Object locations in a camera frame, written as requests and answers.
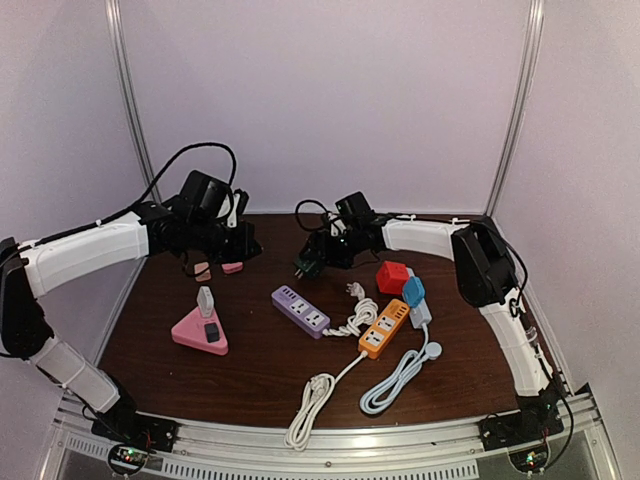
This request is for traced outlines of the dark green cube adapter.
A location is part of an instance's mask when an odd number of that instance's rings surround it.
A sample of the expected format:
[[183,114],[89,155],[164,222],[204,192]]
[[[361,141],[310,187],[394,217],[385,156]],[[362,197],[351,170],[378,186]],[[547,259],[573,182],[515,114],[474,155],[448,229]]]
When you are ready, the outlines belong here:
[[310,246],[305,246],[296,256],[294,276],[297,279],[317,278],[325,267],[321,253]]

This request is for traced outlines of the pink square plug adapter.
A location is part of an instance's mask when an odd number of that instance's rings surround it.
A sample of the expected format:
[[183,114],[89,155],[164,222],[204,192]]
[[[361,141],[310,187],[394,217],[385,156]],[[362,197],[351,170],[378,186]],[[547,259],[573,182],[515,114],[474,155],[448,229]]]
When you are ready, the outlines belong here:
[[221,265],[222,271],[227,274],[234,274],[241,272],[244,269],[243,262],[235,262],[235,263],[226,263]]

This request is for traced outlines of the beige pink plug adapter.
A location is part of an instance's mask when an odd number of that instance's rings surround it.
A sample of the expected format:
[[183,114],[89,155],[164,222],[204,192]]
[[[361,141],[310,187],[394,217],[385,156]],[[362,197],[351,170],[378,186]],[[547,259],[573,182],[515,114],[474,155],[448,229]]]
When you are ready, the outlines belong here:
[[197,263],[193,267],[193,278],[197,282],[206,282],[211,279],[211,266],[208,262]]

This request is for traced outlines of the purple power strip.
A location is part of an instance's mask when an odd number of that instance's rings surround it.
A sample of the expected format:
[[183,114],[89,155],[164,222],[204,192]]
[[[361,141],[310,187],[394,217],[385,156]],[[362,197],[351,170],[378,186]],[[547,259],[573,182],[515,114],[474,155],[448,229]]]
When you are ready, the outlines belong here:
[[314,339],[320,339],[330,326],[330,317],[283,285],[271,293],[273,306]]

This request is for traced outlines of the white charger plug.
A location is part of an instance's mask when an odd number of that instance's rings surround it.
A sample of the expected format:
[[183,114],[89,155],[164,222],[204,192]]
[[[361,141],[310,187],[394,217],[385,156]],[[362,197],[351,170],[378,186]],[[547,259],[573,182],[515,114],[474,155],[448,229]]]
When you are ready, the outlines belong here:
[[212,318],[215,309],[215,300],[211,289],[208,286],[201,286],[196,300],[200,315],[205,319]]

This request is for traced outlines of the red cube socket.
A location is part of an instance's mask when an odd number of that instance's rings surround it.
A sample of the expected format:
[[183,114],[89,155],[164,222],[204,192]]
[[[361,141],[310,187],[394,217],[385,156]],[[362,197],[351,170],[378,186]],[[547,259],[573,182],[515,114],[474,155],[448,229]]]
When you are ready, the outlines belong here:
[[384,261],[378,269],[375,279],[380,293],[400,296],[410,275],[403,263]]

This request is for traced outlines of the pink triangular socket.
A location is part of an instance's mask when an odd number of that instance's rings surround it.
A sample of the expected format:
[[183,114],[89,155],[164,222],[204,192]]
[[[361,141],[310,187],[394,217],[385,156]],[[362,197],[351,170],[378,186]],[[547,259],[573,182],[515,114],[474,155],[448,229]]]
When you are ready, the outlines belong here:
[[[219,326],[220,340],[216,343],[207,342],[204,325],[208,323]],[[224,356],[229,351],[228,340],[215,309],[213,317],[205,319],[198,307],[194,308],[171,328],[171,337],[177,344],[218,356]]]

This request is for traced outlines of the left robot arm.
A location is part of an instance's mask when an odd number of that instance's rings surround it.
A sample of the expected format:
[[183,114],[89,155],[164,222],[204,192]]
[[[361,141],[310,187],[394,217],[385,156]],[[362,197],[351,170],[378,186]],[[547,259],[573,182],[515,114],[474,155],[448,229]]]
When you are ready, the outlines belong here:
[[124,407],[125,392],[46,322],[39,298],[57,287],[115,264],[164,252],[189,251],[227,264],[261,254],[252,223],[228,225],[211,213],[190,218],[162,204],[144,202],[118,218],[94,223],[57,240],[1,243],[1,354],[32,362],[101,414],[123,444],[144,433],[138,415]]

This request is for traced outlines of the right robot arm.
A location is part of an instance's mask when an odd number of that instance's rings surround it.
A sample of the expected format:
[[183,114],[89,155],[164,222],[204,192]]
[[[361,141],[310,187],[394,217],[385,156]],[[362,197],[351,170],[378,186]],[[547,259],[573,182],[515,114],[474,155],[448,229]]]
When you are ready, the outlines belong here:
[[355,257],[370,251],[409,251],[454,263],[458,291],[489,323],[521,398],[538,397],[550,386],[537,331],[523,305],[524,282],[517,277],[509,246],[487,217],[477,220],[420,220],[408,215],[346,219],[309,233],[294,261],[296,273],[314,278],[326,267],[351,269]]

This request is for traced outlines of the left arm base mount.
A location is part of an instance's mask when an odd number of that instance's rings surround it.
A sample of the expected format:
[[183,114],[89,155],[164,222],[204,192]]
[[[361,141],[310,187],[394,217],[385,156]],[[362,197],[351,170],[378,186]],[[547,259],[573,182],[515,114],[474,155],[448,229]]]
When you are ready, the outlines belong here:
[[156,451],[171,453],[178,423],[153,415],[137,412],[133,397],[117,380],[114,380],[120,395],[115,405],[101,413],[94,409],[85,399],[80,397],[84,408],[91,412],[91,432],[103,438],[119,441],[154,453]]

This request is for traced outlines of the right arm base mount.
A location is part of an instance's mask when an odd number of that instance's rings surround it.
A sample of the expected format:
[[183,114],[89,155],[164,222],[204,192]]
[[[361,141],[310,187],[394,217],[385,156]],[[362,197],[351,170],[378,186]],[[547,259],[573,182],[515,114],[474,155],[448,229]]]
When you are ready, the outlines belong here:
[[509,448],[542,441],[545,434],[564,431],[558,402],[553,393],[539,397],[518,397],[518,409],[512,413],[491,413],[478,422],[480,440],[485,451]]

